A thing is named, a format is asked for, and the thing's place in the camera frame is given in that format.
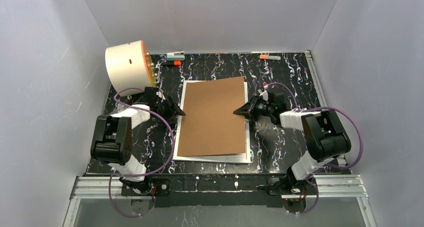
metal frame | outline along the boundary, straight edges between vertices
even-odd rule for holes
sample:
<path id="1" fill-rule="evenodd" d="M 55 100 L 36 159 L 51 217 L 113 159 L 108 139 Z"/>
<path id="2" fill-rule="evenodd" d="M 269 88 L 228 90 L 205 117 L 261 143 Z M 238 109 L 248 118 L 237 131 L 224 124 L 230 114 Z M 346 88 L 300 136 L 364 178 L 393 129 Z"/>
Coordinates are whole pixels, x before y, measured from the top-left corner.
<path id="1" fill-rule="evenodd" d="M 318 94 L 321 106 L 326 106 L 321 83 L 315 69 L 311 52 L 305 52 L 306 61 L 312 75 L 315 89 Z M 344 156 L 339 157 L 339 164 L 346 165 Z M 77 177 L 69 200 L 69 207 L 63 222 L 64 227 L 73 227 L 80 207 L 81 199 L 108 199 L 109 198 L 109 178 L 110 177 Z M 149 196 L 122 196 L 123 184 L 113 177 L 111 182 L 111 194 L 114 199 L 150 199 Z M 362 217 L 366 227 L 376 227 L 370 204 L 368 203 L 368 193 L 359 174 L 318 174 L 315 175 L 319 197 L 322 198 L 342 198 L 356 197 Z M 281 198 L 293 198 L 292 195 L 282 195 Z M 316 195 L 308 195 L 307 198 L 316 198 Z"/>

marker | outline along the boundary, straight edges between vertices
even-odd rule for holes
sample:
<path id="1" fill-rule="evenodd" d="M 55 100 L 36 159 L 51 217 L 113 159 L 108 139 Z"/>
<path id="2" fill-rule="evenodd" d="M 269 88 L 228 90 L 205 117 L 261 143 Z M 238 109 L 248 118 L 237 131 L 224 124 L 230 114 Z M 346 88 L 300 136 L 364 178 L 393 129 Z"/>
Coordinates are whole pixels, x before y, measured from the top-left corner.
<path id="1" fill-rule="evenodd" d="M 261 60 L 279 61 L 279 60 L 281 60 L 281 57 L 280 56 L 274 56 L 274 55 L 261 54 L 261 55 L 259 55 L 259 59 L 261 59 Z"/>
<path id="2" fill-rule="evenodd" d="M 161 66 L 180 66 L 181 61 L 168 61 L 160 64 Z"/>

gray wall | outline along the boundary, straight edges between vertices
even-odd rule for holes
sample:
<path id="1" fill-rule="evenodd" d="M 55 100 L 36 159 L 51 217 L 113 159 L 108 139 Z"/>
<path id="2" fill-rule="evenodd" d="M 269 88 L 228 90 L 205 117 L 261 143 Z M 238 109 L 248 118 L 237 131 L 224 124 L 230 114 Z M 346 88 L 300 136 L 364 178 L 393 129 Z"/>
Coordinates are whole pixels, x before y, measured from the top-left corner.
<path id="1" fill-rule="evenodd" d="M 354 170 L 382 227 L 424 225 L 423 30 L 424 0 L 337 0 L 312 52 L 329 105 L 364 134 Z"/>
<path id="2" fill-rule="evenodd" d="M 85 0 L 111 46 L 151 53 L 304 52 L 336 0 Z"/>
<path id="3" fill-rule="evenodd" d="M 0 0 L 2 226 L 61 226 L 90 156 L 108 44 L 84 0 Z"/>

cardboard sheet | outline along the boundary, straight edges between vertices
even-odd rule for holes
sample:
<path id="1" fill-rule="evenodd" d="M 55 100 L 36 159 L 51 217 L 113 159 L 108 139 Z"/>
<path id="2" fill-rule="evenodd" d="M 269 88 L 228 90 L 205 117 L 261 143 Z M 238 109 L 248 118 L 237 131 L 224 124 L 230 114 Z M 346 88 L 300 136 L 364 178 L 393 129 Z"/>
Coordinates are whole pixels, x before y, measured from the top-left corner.
<path id="1" fill-rule="evenodd" d="M 246 152 L 244 77 L 186 84 L 177 154 L 213 156 Z"/>

white cylinder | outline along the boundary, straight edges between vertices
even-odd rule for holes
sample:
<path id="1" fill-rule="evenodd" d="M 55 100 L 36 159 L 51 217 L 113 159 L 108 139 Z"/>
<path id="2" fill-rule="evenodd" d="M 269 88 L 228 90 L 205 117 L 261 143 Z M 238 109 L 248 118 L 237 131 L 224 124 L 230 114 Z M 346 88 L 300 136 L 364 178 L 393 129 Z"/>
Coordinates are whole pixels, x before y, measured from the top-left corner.
<path id="1" fill-rule="evenodd" d="M 104 54 L 107 74 L 117 93 L 127 88 L 155 86 L 152 71 L 152 59 L 143 40 L 121 44 L 106 49 Z M 120 96 L 140 93 L 129 89 Z"/>

